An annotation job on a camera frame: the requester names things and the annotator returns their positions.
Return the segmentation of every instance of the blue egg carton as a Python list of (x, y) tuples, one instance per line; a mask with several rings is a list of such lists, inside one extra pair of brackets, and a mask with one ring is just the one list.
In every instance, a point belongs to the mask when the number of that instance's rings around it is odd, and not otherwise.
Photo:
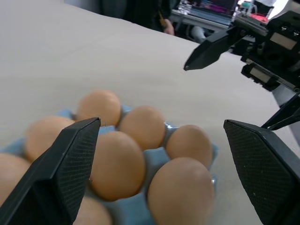
[[(121, 110), (121, 120), (124, 118), (126, 113), (131, 111), (132, 108), (123, 105)], [(71, 110), (63, 110), (57, 114), (58, 116), (74, 119), (75, 115), (72, 114)], [(99, 198), (92, 190), (91, 186), (88, 185), (86, 190), (86, 196), (90, 196), (101, 202), (109, 211), (112, 216), (113, 224), (115, 225), (155, 225), (151, 212), (147, 205), (147, 192), (149, 185), (156, 174), (156, 172), (168, 161), (168, 157), (165, 151), (165, 145), (172, 135), (172, 133), (177, 129), (165, 122), (165, 139), (162, 146), (154, 150), (145, 150), (143, 152), (145, 163), (146, 163), (146, 178), (140, 192), (132, 197), (119, 199), (113, 202), (107, 202)], [(118, 127), (108, 126), (101, 127), (99, 130), (99, 135), (107, 134), (109, 132), (118, 130)], [(8, 145), (7, 147), (1, 148), (0, 152), (9, 152), (12, 154), (19, 155), (23, 157), (24, 153), (24, 138), (17, 140), (16, 142)], [(213, 162), (217, 157), (218, 148), (213, 144)], [(217, 186), (217, 178), (212, 175), (212, 183), (214, 184), (215, 192)]]

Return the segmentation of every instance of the desk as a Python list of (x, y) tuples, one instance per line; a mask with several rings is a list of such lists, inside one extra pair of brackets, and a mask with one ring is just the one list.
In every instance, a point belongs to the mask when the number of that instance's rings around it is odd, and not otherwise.
[[(0, 27), (0, 146), (37, 119), (74, 110), (92, 89), (109, 89), (126, 105), (156, 107), (172, 124), (201, 126), (220, 148), (212, 168), (219, 180), (210, 225), (261, 225), (223, 123), (261, 125), (278, 105), (240, 74), (240, 57), (225, 53), (203, 70), (184, 72), (198, 44), (61, 0), (1, 1)], [(277, 133), (299, 154), (288, 128)]]
[(214, 31), (220, 31), (228, 28), (228, 25), (224, 25), (221, 23), (213, 22), (210, 20), (206, 20), (193, 15), (185, 15), (178, 10), (172, 10), (172, 14), (170, 17), (172, 22), (178, 23), (180, 26), (182, 23), (192, 26), (199, 26), (202, 28), (207, 28)]

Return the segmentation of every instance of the egg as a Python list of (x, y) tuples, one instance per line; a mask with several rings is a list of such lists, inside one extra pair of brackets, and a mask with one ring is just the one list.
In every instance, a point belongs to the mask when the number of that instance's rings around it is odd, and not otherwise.
[(91, 171), (91, 185), (108, 201), (131, 197), (145, 177), (145, 161), (138, 144), (120, 131), (99, 135)]
[(165, 136), (165, 120), (155, 108), (140, 106), (124, 117), (120, 131), (131, 136), (142, 150), (156, 149)]
[(178, 128), (166, 144), (170, 158), (190, 157), (198, 160), (206, 168), (212, 163), (212, 145), (206, 133), (200, 127), (185, 125)]
[(61, 116), (48, 116), (33, 123), (25, 133), (25, 156), (31, 162), (42, 155), (60, 132), (72, 125), (73, 120)]
[(102, 126), (116, 126), (121, 116), (119, 98), (109, 90), (96, 90), (84, 97), (77, 109), (77, 120), (93, 117), (101, 119)]
[(107, 209), (96, 200), (83, 197), (73, 225), (112, 225)]
[(187, 157), (163, 165), (148, 190), (148, 206), (157, 225), (205, 225), (213, 202), (209, 171)]
[(8, 153), (0, 153), (0, 206), (14, 190), (29, 167), (30, 163), (23, 158)]

